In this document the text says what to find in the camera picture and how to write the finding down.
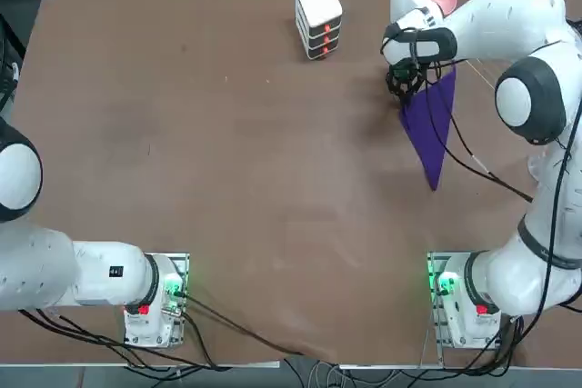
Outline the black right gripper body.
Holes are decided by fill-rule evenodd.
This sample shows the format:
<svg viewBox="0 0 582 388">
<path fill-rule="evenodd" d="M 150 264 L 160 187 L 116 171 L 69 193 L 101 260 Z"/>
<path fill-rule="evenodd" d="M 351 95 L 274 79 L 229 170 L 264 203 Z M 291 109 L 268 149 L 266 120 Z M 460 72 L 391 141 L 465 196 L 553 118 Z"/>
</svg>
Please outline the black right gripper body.
<svg viewBox="0 0 582 388">
<path fill-rule="evenodd" d="M 391 74 L 396 83 L 412 83 L 424 78 L 423 66 L 410 60 L 402 60 L 391 65 Z"/>
</svg>

